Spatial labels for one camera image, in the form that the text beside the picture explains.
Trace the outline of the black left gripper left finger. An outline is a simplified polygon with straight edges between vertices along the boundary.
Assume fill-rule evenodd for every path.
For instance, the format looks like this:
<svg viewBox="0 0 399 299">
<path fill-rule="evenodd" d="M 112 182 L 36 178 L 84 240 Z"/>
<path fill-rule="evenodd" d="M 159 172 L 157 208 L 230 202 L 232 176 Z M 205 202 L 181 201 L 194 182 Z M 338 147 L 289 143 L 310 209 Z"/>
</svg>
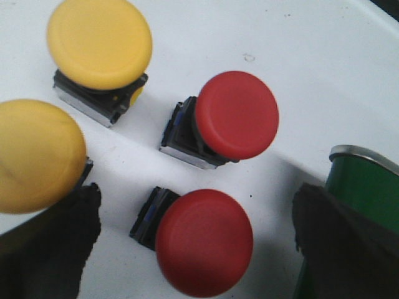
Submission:
<svg viewBox="0 0 399 299">
<path fill-rule="evenodd" d="M 1 235 L 1 298 L 77 298 L 101 231 L 100 188 L 82 186 Z"/>
</svg>

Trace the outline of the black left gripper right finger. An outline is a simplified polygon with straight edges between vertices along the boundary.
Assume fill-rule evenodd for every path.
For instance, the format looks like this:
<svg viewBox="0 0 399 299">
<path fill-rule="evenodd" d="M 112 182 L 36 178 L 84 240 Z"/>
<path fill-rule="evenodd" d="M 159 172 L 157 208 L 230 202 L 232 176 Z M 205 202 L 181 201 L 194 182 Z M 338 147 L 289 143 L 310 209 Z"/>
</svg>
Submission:
<svg viewBox="0 0 399 299">
<path fill-rule="evenodd" d="M 307 183 L 292 221 L 317 298 L 398 298 L 398 234 Z"/>
</svg>

